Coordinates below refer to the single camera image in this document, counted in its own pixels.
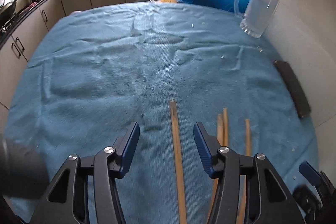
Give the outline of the blue towel table cloth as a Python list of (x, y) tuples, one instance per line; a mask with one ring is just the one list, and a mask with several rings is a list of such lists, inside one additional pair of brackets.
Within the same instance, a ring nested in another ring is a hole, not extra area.
[(177, 104), (188, 223), (205, 223), (213, 183), (193, 138), (217, 133), (228, 110), (229, 146), (265, 154), (289, 189), (318, 166), (311, 118), (300, 119), (268, 40), (204, 6), (131, 3), (61, 19), (34, 52), (11, 103), (5, 138), (36, 152), (53, 177), (66, 157), (98, 153), (131, 122), (141, 132), (129, 173), (117, 181), (127, 223), (178, 223), (169, 103)]

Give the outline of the black wok on stove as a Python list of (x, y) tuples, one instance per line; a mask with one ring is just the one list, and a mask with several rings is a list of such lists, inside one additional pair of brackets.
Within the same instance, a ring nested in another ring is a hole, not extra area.
[(15, 13), (16, 6), (17, 6), (17, 0), (13, 0), (12, 2), (5, 4), (1, 8), (0, 13), (1, 26), (5, 25), (12, 18), (13, 14)]

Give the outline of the clear glass beer mug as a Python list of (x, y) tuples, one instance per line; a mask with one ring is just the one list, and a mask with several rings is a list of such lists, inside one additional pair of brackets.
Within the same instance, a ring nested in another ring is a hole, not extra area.
[(239, 3), (234, 0), (235, 16), (241, 19), (240, 28), (254, 38), (260, 38), (270, 24), (276, 12), (279, 0), (249, 0), (244, 12), (240, 12)]

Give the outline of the lower kitchen cabinets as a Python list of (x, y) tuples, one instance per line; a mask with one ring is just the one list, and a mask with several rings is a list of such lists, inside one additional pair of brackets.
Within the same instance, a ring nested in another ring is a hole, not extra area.
[(47, 32), (74, 11), (137, 0), (41, 0), (1, 36), (1, 105), (10, 108), (21, 74)]

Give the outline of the black smartphone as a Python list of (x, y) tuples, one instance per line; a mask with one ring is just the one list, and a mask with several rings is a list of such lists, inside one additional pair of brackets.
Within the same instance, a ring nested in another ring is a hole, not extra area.
[(291, 95), (298, 117), (305, 118), (310, 115), (311, 107), (309, 101), (290, 64), (280, 60), (275, 60), (273, 64), (280, 73)]

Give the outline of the dark metal utensil holder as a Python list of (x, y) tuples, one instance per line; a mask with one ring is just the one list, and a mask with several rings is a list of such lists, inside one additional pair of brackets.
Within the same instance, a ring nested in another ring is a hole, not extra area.
[(40, 199), (49, 185), (45, 161), (32, 148), (1, 135), (1, 193)]

